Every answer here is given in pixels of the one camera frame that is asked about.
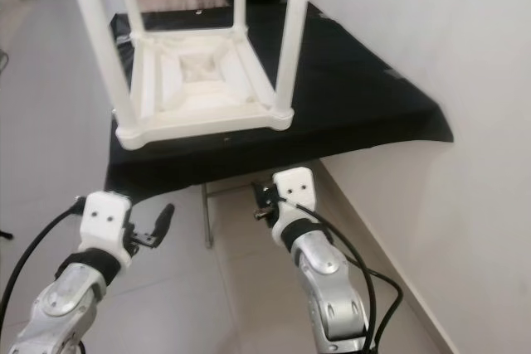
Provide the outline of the white plastic children table top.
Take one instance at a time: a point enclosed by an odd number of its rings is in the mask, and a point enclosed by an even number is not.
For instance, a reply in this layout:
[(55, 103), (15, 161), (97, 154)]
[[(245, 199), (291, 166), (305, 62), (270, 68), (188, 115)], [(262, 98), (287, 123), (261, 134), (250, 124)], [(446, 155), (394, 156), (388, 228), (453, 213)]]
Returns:
[(129, 92), (145, 145), (164, 139), (269, 128), (275, 82), (232, 27), (145, 31)]

